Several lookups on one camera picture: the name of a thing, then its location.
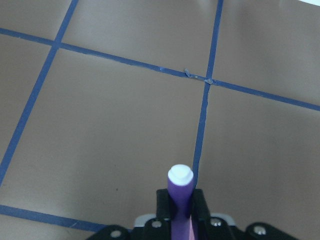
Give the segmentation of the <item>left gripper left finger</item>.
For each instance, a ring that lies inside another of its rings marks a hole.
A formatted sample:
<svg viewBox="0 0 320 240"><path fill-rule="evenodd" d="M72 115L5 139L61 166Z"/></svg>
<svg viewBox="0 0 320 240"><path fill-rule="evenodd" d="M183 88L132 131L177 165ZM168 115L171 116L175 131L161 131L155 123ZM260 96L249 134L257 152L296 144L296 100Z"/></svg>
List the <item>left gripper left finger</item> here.
<svg viewBox="0 0 320 240"><path fill-rule="evenodd" d="M156 191L156 214L143 220L133 230L127 230L120 225L104 227L90 236L89 240L170 240L171 212L170 196L167 189Z"/></svg>

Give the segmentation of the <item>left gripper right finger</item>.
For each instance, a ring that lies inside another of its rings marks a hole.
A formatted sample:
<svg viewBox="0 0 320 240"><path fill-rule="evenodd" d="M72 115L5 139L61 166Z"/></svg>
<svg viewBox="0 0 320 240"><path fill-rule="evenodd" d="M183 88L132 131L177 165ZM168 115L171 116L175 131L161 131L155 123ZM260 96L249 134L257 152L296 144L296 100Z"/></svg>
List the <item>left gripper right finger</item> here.
<svg viewBox="0 0 320 240"><path fill-rule="evenodd" d="M195 189L191 197L191 222L196 240L295 240L296 238L270 224L254 222L244 231L227 217L211 215L204 192Z"/></svg>

